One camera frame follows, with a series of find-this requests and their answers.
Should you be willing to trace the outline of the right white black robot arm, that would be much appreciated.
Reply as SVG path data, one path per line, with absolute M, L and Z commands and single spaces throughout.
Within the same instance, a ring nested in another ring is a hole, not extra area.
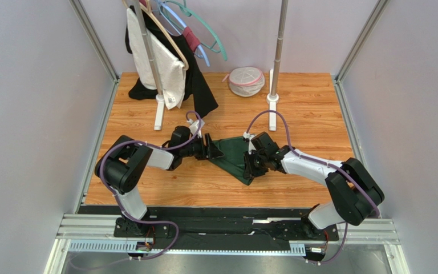
M 314 206 L 304 223 L 310 229 L 324 229 L 338 223 L 360 225 L 369 216 L 378 216 L 385 195 L 362 162 L 327 160 L 285 145 L 279 147 L 268 133 L 243 134 L 248 143 L 244 153 L 245 179 L 269 171 L 298 175 L 328 189 L 331 201 Z

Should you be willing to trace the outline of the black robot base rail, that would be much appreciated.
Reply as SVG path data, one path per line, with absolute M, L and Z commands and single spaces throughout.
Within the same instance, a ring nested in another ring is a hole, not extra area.
M 305 208 L 149 207 L 151 224 L 137 224 L 116 205 L 84 205 L 79 214 L 111 217 L 111 236 L 131 251 L 299 252 L 296 244 L 341 242 L 344 223 L 310 229 Z

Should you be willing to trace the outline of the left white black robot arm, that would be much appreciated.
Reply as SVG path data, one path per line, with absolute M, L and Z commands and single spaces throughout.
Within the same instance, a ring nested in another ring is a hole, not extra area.
M 146 167 L 166 171 L 175 170 L 183 158 L 211 160 L 224 156 L 212 142 L 209 134 L 200 134 L 195 126 L 177 126 L 171 138 L 158 147 L 134 140 L 126 135 L 120 138 L 98 160 L 94 173 L 110 190 L 124 217 L 143 224 L 148 208 L 138 190 L 138 182 Z

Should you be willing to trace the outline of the dark green cloth napkin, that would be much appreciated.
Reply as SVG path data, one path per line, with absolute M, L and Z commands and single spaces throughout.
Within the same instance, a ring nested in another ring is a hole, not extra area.
M 249 144 L 243 137 L 233 137 L 213 140 L 212 143 L 224 154 L 224 156 L 211 159 L 210 162 L 229 173 L 242 184 L 249 186 L 253 179 L 245 179 L 244 153 L 248 152 Z

